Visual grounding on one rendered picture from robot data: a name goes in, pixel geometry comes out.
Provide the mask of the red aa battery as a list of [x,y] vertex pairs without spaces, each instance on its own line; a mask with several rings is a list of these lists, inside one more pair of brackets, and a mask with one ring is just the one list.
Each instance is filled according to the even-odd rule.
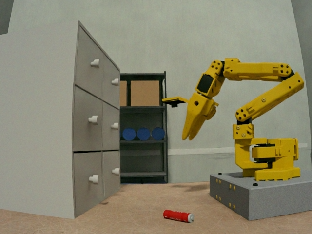
[[189,223],[192,223],[194,220],[194,214],[185,213],[185,212],[178,212],[178,211],[171,211],[171,210],[165,210],[163,213],[163,216],[164,216],[164,218],[167,218],[167,219],[189,222]]

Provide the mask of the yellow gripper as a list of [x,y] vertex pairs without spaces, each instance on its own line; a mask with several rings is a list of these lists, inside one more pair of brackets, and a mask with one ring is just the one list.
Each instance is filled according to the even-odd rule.
[[162,99],[163,103],[172,105],[173,108],[178,107],[180,103],[188,103],[187,117],[183,129],[182,139],[193,140],[200,131],[205,120],[210,120],[216,114],[216,106],[219,103],[215,102],[213,97],[194,92],[190,100],[183,97],[170,97]]

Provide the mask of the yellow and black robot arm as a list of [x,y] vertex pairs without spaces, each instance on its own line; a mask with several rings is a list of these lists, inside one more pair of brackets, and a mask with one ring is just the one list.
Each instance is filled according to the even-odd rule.
[[[235,163],[243,169],[243,177],[254,177],[256,181],[278,181],[300,177],[300,168],[294,167],[293,161],[293,156],[296,156],[295,139],[254,138],[252,124],[253,120],[304,89],[305,83],[299,73],[294,73],[291,67],[284,63],[241,63],[238,58],[225,58],[225,61],[212,62],[209,69],[202,73],[195,90],[199,94],[215,97],[226,78],[232,81],[281,82],[235,113],[237,119],[237,124],[233,124]],[[250,161],[249,147],[255,144],[256,146],[252,147],[252,158],[256,163]]]

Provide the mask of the grey chest of drawers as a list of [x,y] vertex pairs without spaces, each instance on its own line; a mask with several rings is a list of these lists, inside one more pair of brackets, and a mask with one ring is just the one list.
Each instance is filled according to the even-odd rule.
[[[75,80],[79,27],[103,52],[102,96]],[[75,219],[104,197],[103,50],[79,20],[0,35],[0,209]],[[74,148],[75,86],[101,100],[101,147]],[[76,214],[73,152],[100,152],[102,199]]]

